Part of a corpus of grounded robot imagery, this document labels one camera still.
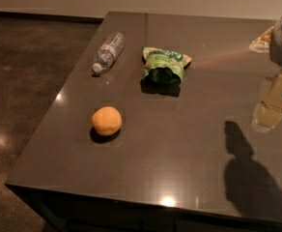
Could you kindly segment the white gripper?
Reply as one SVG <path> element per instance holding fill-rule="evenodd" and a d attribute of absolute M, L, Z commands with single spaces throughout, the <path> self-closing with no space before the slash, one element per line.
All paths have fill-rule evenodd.
<path fill-rule="evenodd" d="M 270 60 L 282 67 L 282 16 L 274 27 L 269 27 L 262 35 L 249 45 L 257 53 L 269 53 Z M 260 90 L 251 122 L 257 132 L 273 130 L 282 121 L 282 70 L 276 76 L 267 76 Z"/>

